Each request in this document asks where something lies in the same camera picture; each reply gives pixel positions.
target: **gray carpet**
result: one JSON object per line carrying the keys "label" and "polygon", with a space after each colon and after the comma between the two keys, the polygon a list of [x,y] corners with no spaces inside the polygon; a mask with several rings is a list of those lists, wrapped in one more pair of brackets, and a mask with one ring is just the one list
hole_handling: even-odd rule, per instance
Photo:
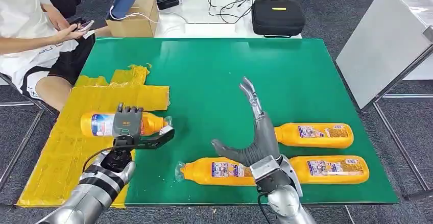
{"label": "gray carpet", "polygon": [[[297,0],[307,16],[304,38],[322,38],[333,59],[343,48],[357,23],[372,0]],[[97,27],[105,25],[104,17],[112,0],[83,0],[77,16],[94,19]],[[393,90],[396,93],[433,93],[431,81],[402,82]],[[0,102],[18,101],[19,94],[0,86]],[[426,181],[433,185],[432,102],[409,103],[384,100],[380,103],[392,126],[407,150],[418,164]],[[0,108],[0,170],[11,158],[11,152],[22,140],[36,115],[34,107]],[[374,109],[359,114],[378,157],[399,196],[421,190],[409,166],[387,132]],[[55,118],[44,114],[41,123],[29,142],[6,187],[0,192],[0,223],[33,223],[51,208],[17,208],[16,202],[39,153],[46,141]],[[417,202],[404,201],[390,206],[348,206],[356,224],[361,223],[433,223],[433,198]],[[309,206],[317,223],[351,223],[344,206]],[[257,206],[218,207],[135,207],[126,210],[110,209],[98,223],[264,223]]]}

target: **green table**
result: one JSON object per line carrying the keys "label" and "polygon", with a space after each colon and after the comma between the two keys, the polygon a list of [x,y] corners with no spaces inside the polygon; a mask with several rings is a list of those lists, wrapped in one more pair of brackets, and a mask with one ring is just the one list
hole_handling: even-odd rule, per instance
{"label": "green table", "polygon": [[177,182],[178,162],[216,157],[211,139],[243,148],[253,139],[251,107],[238,84],[247,76],[275,126],[286,122],[343,122],[355,141],[347,149],[280,146],[296,155],[358,155],[370,169],[358,185],[303,185],[303,203],[397,203],[379,159],[322,40],[100,39],[81,74],[111,79],[131,64],[152,68],[148,85],[170,86],[175,138],[157,151],[137,151],[126,205],[254,204],[255,187]]}

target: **white panel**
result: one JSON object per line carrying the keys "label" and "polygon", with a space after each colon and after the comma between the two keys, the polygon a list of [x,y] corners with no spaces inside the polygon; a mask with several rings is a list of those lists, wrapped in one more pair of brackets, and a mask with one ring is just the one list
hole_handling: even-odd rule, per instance
{"label": "white panel", "polygon": [[404,80],[433,80],[433,55],[409,73]]}
{"label": "white panel", "polygon": [[401,0],[374,0],[336,60],[360,108],[428,47],[425,29]]}

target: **silver robotic arm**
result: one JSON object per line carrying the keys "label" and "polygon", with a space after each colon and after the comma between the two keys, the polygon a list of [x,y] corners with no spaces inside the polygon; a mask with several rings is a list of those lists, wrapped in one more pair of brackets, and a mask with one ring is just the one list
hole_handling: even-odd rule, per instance
{"label": "silver robotic arm", "polygon": [[93,224],[102,212],[111,206],[123,187],[129,183],[135,170],[130,161],[121,172],[101,166],[108,152],[103,152],[80,176],[70,198],[57,210],[36,224]]}
{"label": "silver robotic arm", "polygon": [[239,85],[247,96],[254,114],[254,141],[246,149],[238,150],[214,139],[215,151],[226,158],[250,167],[260,197],[267,196],[268,203],[277,214],[280,224],[315,224],[313,217],[299,200],[301,184],[286,156],[280,154],[274,127],[262,110],[253,84],[244,77]]}
{"label": "silver robotic arm", "polygon": [[91,156],[96,159],[80,176],[70,198],[58,209],[36,224],[93,224],[111,206],[117,195],[132,178],[135,163],[131,150],[155,150],[174,137],[170,125],[152,138],[140,137],[142,108],[119,104],[113,123],[113,147]]}

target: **yellow plastic sheet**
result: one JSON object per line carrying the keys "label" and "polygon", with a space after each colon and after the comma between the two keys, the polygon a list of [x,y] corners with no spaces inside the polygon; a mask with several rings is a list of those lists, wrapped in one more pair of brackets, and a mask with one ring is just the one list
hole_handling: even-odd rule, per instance
{"label": "yellow plastic sheet", "polygon": [[[146,111],[167,109],[169,87],[143,85],[148,73],[146,67],[131,65],[130,70],[116,70],[110,84],[104,77],[78,78],[18,200],[19,206],[62,205],[76,187],[84,161],[112,146],[112,137],[82,135],[80,119],[84,113],[113,112],[120,102]],[[112,207],[125,206],[127,189],[123,188]]]}

